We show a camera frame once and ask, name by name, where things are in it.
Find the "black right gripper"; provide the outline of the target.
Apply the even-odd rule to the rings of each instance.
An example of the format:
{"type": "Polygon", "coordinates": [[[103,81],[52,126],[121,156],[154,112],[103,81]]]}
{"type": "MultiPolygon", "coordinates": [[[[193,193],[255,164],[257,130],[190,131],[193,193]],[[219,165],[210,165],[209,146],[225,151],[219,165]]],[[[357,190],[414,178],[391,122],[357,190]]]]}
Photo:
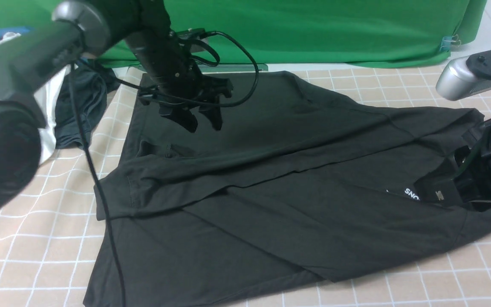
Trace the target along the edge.
{"type": "Polygon", "coordinates": [[[469,145],[452,152],[414,187],[423,201],[483,212],[491,209],[491,119],[467,131],[464,139],[469,145]]]}

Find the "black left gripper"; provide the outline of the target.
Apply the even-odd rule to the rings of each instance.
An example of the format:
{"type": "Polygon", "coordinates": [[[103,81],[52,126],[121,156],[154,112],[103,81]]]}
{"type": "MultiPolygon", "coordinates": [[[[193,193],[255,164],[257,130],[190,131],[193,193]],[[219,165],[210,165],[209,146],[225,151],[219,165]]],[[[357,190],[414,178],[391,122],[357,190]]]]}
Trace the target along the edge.
{"type": "Polygon", "coordinates": [[[197,107],[212,128],[220,131],[220,97],[232,96],[232,83],[227,78],[205,76],[198,67],[218,66],[220,57],[216,51],[186,54],[170,41],[172,31],[144,28],[126,37],[125,43],[154,83],[151,99],[161,104],[163,117],[195,133],[198,121],[191,109],[197,107]]]}

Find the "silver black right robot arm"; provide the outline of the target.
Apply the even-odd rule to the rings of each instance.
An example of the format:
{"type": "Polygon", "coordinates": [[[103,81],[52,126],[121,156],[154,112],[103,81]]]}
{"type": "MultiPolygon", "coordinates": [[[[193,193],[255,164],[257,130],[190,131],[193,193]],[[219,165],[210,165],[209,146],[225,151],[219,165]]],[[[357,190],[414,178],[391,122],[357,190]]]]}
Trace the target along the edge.
{"type": "MultiPolygon", "coordinates": [[[[435,88],[449,101],[491,90],[491,50],[451,60],[435,88]]],[[[470,211],[491,209],[491,119],[464,134],[467,144],[414,186],[421,200],[470,211]]]]}

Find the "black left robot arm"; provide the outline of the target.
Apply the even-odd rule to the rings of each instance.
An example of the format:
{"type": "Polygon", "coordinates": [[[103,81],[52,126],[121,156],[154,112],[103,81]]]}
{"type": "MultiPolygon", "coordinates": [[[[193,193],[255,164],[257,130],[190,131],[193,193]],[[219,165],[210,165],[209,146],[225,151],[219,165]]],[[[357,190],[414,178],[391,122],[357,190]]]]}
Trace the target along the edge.
{"type": "Polygon", "coordinates": [[[191,44],[206,45],[207,33],[175,33],[162,0],[65,0],[52,23],[0,43],[0,208],[33,179],[41,158],[39,129],[46,115],[35,93],[82,57],[97,58],[125,41],[152,78],[147,92],[162,103],[161,115],[190,132],[194,107],[222,127],[221,95],[230,98],[226,78],[204,76],[191,55],[191,44]]]}

